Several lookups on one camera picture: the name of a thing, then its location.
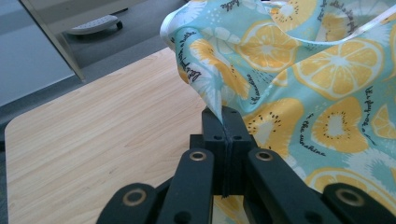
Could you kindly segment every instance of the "wooden table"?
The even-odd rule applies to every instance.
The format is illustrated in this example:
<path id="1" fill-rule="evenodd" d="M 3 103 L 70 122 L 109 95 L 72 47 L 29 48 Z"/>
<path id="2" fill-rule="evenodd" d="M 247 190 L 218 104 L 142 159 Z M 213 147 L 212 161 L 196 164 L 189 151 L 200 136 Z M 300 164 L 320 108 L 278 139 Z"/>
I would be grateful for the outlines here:
<path id="1" fill-rule="evenodd" d="M 94 223 L 121 187 L 158 186 L 201 133 L 204 108 L 164 49 L 15 118 L 9 223 Z"/>

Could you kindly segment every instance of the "cloth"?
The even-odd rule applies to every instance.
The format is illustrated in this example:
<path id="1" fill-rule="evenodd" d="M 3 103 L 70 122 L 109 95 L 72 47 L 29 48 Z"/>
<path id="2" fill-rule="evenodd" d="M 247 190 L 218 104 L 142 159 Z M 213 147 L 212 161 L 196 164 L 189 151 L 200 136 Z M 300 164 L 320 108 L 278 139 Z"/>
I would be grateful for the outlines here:
<path id="1" fill-rule="evenodd" d="M 161 36 L 181 78 L 221 119 L 243 116 L 312 189 L 343 182 L 396 215 L 394 0 L 191 0 Z M 246 223 L 216 198 L 215 223 Z"/>

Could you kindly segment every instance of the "lemon print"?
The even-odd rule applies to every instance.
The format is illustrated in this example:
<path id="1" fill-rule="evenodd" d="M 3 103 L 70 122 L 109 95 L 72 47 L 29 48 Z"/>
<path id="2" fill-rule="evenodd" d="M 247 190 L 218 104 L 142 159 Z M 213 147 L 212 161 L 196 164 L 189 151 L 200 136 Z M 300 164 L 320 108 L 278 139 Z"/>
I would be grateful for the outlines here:
<path id="1" fill-rule="evenodd" d="M 224 83 L 243 99 L 248 98 L 249 84 L 223 56 L 216 53 L 205 39 L 198 39 L 190 45 L 191 54 L 202 63 L 214 66 L 222 75 Z"/>
<path id="2" fill-rule="evenodd" d="M 352 171 L 342 168 L 321 168 L 309 175 L 305 183 L 310 188 L 320 192 L 322 192 L 327 185 L 334 183 L 351 185 L 364 190 L 371 197 L 388 208 L 393 215 L 396 215 L 396 200 L 372 181 Z"/>
<path id="3" fill-rule="evenodd" d="M 294 63 L 298 46 L 298 41 L 272 21 L 257 21 L 249 27 L 236 51 L 255 69 L 280 72 Z"/>
<path id="4" fill-rule="evenodd" d="M 300 101 L 285 98 L 263 104 L 243 119 L 259 147 L 272 149 L 286 158 L 289 155 L 288 145 L 294 127 L 303 113 L 304 108 Z"/>
<path id="5" fill-rule="evenodd" d="M 283 70 L 282 72 L 280 72 L 271 82 L 280 87 L 288 86 L 287 70 Z"/>
<path id="6" fill-rule="evenodd" d="M 207 27 L 201 30 L 201 33 L 212 44 L 214 50 L 222 55 L 234 53 L 233 44 L 238 44 L 241 41 L 238 36 L 233 35 L 224 27 Z"/>
<path id="7" fill-rule="evenodd" d="M 325 41 L 337 41 L 347 36 L 347 18 L 340 18 L 328 13 L 323 16 L 322 27 L 325 29 Z"/>
<path id="8" fill-rule="evenodd" d="M 396 139 L 395 124 L 389 120 L 387 105 L 382 105 L 371 122 L 374 133 L 383 138 Z"/>
<path id="9" fill-rule="evenodd" d="M 237 224 L 248 223 L 243 201 L 243 196 L 231 195 L 227 198 L 222 198 L 219 195 L 214 196 L 214 205 Z"/>
<path id="10" fill-rule="evenodd" d="M 301 83 L 336 100 L 367 86 L 381 73 L 383 61 L 378 44 L 356 38 L 325 49 L 292 69 Z"/>
<path id="11" fill-rule="evenodd" d="M 363 151 L 368 144 L 358 129 L 360 120 L 361 106 L 358 100 L 348 97 L 319 115 L 312 126 L 312 140 L 341 152 Z"/>
<path id="12" fill-rule="evenodd" d="M 289 1 L 281 8 L 271 10 L 271 17 L 283 31 L 289 31 L 308 20 L 317 6 L 317 0 Z"/>

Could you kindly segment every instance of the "kiwi print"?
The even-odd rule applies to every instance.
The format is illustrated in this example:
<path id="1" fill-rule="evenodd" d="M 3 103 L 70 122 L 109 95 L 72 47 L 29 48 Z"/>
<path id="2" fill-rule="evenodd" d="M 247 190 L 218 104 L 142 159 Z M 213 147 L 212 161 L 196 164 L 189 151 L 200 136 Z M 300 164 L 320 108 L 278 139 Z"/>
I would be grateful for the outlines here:
<path id="1" fill-rule="evenodd" d="M 307 21 L 316 6 L 317 0 L 291 0 L 281 8 L 274 8 L 272 18 L 283 31 L 289 31 Z"/>
<path id="2" fill-rule="evenodd" d="M 361 106 L 355 97 L 347 97 L 329 106 L 312 127 L 312 140 L 340 152 L 360 152 L 368 148 L 358 128 Z"/>
<path id="3" fill-rule="evenodd" d="M 297 120 L 303 115 L 300 101 L 284 98 L 264 104 L 244 117 L 247 130 L 261 148 L 276 151 L 281 157 L 289 155 L 289 142 Z"/>
<path id="4" fill-rule="evenodd" d="M 325 30 L 324 41 L 337 41 L 347 37 L 347 23 L 345 17 L 338 17 L 335 14 L 326 14 L 323 17 L 322 28 Z"/>

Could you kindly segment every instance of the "fabric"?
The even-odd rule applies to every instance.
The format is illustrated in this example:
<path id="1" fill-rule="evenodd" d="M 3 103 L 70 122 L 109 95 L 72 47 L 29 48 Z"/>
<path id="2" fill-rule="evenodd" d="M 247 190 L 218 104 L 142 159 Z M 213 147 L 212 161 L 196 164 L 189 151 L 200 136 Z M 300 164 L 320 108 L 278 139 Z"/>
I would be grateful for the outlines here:
<path id="1" fill-rule="evenodd" d="M 394 0 L 195 0 L 161 35 L 221 119 L 237 109 L 262 148 L 312 189 L 343 182 L 396 215 Z M 246 223 L 239 197 L 216 223 Z"/>

